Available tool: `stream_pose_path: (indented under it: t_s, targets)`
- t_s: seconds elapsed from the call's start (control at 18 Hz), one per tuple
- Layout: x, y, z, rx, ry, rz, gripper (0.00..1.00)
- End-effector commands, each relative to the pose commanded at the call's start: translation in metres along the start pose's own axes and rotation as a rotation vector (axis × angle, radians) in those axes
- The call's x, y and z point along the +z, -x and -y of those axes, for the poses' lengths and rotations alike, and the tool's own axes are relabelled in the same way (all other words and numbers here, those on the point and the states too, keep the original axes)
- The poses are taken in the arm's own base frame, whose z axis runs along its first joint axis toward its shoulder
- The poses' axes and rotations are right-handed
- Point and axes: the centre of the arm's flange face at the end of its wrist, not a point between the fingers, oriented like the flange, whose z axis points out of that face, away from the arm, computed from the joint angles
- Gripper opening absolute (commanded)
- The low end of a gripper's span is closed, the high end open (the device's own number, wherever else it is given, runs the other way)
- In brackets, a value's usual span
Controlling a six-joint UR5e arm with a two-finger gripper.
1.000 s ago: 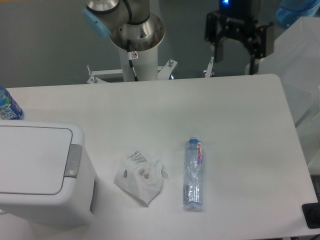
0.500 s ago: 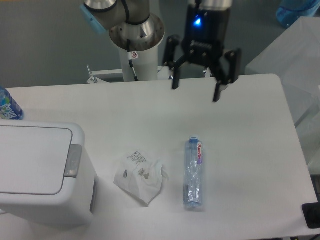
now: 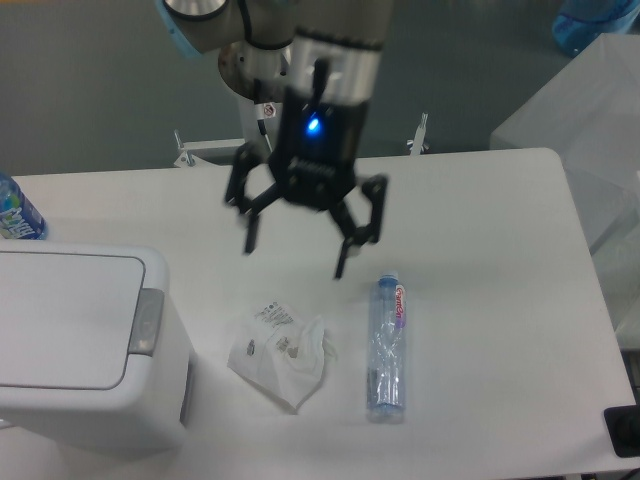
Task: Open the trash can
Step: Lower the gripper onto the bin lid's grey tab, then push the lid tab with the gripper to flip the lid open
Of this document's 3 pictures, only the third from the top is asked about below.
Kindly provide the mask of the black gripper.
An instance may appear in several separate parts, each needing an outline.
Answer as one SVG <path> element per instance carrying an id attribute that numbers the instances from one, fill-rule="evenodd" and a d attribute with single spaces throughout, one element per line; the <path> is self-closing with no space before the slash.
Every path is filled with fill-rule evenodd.
<path id="1" fill-rule="evenodd" d="M 260 213 L 282 197 L 310 209 L 328 209 L 343 237 L 334 278 L 343 277 L 349 252 L 381 237 L 389 178 L 384 174 L 355 176 L 355 158 L 369 104 L 341 105 L 322 101 L 288 87 L 276 147 L 268 160 L 274 182 L 264 192 L 246 195 L 249 173 L 265 157 L 255 143 L 245 143 L 235 152 L 224 202 L 238 209 L 246 221 L 244 253 L 257 244 Z M 357 225 L 346 195 L 358 189 L 370 204 L 369 221 Z"/>

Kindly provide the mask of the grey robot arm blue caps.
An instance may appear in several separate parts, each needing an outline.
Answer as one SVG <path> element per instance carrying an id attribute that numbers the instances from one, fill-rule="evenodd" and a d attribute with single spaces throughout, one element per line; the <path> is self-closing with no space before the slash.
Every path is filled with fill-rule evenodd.
<path id="1" fill-rule="evenodd" d="M 355 162 L 394 5 L 390 1 L 160 1 L 187 55 L 233 50 L 258 108 L 278 128 L 239 146 L 225 193 L 247 224 L 252 252 L 261 212 L 277 200 L 328 212 L 342 235 L 338 265 L 379 241 L 388 179 Z"/>

